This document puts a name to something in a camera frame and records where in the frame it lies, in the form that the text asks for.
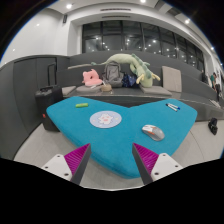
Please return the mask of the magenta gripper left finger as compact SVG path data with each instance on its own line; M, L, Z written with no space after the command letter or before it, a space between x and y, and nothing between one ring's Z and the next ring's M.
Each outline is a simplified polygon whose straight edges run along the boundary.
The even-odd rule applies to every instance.
M91 144L83 145L66 155L56 154L42 169L79 185L91 155Z

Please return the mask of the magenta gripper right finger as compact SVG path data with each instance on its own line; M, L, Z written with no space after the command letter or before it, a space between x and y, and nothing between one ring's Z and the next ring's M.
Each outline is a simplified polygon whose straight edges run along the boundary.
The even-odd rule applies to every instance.
M132 144L132 154L144 185L182 169L167 153L157 154L137 143Z

